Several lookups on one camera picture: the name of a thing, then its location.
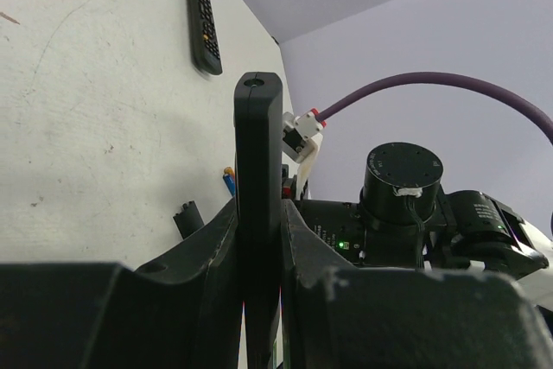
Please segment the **black battery cover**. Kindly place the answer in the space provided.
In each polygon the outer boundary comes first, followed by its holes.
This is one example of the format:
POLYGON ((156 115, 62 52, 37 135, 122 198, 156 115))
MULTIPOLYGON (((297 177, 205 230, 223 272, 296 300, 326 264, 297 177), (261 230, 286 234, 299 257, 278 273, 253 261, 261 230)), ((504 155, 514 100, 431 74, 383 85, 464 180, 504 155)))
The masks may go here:
POLYGON ((181 210, 173 217, 182 239, 186 239, 204 226, 204 221, 194 200, 181 205, 181 210))

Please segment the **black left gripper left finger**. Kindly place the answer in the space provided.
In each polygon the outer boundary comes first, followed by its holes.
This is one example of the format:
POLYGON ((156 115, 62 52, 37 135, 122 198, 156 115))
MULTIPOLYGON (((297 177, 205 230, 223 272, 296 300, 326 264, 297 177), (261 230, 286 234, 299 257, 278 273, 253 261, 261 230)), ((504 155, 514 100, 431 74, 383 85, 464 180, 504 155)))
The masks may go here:
POLYGON ((242 302, 236 207, 130 270, 3 264, 4 368, 234 368, 242 302))

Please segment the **plain black remote control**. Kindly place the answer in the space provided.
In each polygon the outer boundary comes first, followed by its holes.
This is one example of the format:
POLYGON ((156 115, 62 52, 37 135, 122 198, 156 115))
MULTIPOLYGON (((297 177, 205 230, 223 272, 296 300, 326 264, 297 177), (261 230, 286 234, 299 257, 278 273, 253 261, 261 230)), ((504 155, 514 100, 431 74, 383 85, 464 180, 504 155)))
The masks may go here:
POLYGON ((273 366, 281 278, 283 83, 248 72, 234 91, 237 242, 247 365, 273 366))

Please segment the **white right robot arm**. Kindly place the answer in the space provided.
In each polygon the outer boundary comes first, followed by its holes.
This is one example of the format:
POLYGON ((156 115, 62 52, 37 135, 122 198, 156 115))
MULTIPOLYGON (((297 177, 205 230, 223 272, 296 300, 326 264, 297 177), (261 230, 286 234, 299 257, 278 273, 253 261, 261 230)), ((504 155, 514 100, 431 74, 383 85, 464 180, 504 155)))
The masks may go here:
POLYGON ((413 143, 385 143, 367 156, 356 202, 294 204, 308 228, 358 268, 494 271, 552 307, 552 241, 493 197, 444 192, 443 164, 413 143))

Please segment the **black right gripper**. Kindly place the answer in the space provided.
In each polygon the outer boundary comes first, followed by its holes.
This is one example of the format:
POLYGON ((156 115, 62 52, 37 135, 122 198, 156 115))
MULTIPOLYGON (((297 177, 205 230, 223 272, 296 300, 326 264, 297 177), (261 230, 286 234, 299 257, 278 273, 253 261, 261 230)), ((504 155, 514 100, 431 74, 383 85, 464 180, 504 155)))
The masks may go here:
POLYGON ((310 231, 359 267, 424 267, 424 221, 432 214, 430 163, 376 163, 359 201, 295 203, 310 231))

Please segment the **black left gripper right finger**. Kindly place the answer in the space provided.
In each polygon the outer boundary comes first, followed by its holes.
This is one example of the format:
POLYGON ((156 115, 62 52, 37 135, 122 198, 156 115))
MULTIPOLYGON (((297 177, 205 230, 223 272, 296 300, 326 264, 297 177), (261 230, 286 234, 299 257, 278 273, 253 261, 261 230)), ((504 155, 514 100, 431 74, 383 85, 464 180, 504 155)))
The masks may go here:
POLYGON ((282 204, 287 368, 541 368, 544 320, 492 272, 359 269, 282 204))

